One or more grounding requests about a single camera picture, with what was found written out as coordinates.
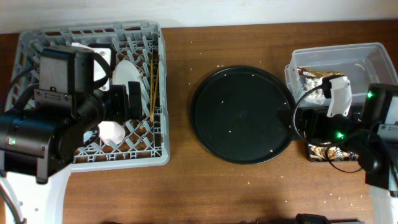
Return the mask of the blue cup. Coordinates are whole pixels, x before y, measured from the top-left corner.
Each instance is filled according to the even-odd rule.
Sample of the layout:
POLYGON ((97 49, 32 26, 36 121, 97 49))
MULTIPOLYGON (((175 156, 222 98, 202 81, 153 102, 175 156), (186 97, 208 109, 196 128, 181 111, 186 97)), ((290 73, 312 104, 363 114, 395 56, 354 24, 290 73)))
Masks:
POLYGON ((87 131, 83 135, 83 147, 87 147, 93 142, 95 142, 99 138, 99 131, 98 130, 90 130, 87 131))

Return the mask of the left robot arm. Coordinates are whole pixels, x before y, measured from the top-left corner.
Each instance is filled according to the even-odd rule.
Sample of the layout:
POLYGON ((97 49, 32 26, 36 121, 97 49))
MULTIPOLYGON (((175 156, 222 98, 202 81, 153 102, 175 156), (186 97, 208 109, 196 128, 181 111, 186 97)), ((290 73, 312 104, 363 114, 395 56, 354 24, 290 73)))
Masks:
POLYGON ((122 123, 142 117, 144 85, 87 47, 52 46, 39 81, 1 111, 1 197, 13 223, 60 223, 75 151, 123 142, 122 123))

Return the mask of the wooden chopstick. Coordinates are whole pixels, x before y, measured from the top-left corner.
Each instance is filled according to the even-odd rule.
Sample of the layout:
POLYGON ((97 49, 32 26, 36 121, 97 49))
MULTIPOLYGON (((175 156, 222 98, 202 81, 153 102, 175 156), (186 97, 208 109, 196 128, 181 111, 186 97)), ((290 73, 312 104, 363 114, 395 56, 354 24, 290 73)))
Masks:
POLYGON ((157 101, 157 92, 159 90, 159 77, 160 76, 160 69, 158 68, 157 70, 157 75, 156 75, 156 83, 155 83, 155 90, 154 90, 154 99, 152 102, 152 119, 154 119, 154 115, 155 115, 155 105, 156 105, 156 101, 157 101))
POLYGON ((153 99, 154 99, 153 81, 154 81, 154 64, 153 64, 153 60, 151 59, 151 61, 150 61, 150 122, 153 122, 153 118, 152 118, 152 105, 153 105, 153 99))

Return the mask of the pink cup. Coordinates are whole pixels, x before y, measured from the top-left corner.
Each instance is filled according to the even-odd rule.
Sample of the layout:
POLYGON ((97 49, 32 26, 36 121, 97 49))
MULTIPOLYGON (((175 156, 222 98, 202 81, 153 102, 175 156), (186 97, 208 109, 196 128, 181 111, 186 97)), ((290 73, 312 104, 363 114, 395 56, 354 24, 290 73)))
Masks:
POLYGON ((125 129, 115 121, 102 121, 99 125, 99 138, 108 146, 110 142, 120 144, 125 135, 125 129))

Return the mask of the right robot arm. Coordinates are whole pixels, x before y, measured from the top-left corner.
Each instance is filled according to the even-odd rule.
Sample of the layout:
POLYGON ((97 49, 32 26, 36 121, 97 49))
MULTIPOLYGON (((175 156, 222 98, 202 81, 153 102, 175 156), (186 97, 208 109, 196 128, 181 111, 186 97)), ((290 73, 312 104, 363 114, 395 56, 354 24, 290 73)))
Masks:
POLYGON ((278 112, 289 134, 329 150, 358 155, 370 186, 376 223, 397 223, 397 86, 371 84, 358 120, 314 109, 278 112))

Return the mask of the grey round plate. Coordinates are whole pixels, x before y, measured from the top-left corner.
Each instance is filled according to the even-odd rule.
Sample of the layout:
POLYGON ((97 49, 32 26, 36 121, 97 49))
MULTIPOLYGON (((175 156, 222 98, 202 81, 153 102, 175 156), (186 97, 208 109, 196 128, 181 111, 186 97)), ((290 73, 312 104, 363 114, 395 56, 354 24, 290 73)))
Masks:
POLYGON ((141 94, 141 108, 144 109, 146 103, 146 100, 144 98, 144 92, 146 88, 141 78, 141 74, 132 62, 128 60, 122 60, 116 65, 113 71, 112 85, 124 85, 126 87, 127 96, 131 96, 133 94, 133 91, 137 88, 130 88, 128 85, 129 82, 139 83, 141 94))

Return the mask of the white tissue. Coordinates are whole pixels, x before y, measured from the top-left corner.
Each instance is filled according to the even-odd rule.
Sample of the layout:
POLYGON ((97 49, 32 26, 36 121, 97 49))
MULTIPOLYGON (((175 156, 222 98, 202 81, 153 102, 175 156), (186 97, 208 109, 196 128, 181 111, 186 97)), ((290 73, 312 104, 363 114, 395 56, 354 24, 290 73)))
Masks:
MULTIPOLYGON (((303 86, 304 93, 322 85, 322 78, 306 78, 303 86)), ((320 98, 323 96, 322 89, 315 90, 308 95, 309 98, 320 98)))

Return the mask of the brown snack wrapper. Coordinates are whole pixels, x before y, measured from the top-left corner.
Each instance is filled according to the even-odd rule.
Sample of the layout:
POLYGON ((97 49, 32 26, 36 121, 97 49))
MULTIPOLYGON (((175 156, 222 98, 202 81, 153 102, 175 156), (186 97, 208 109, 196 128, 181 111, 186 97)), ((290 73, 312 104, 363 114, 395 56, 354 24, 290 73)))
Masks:
POLYGON ((319 71, 306 68, 297 68, 298 74, 306 78, 326 78, 331 76, 344 76, 344 73, 337 71, 319 71))

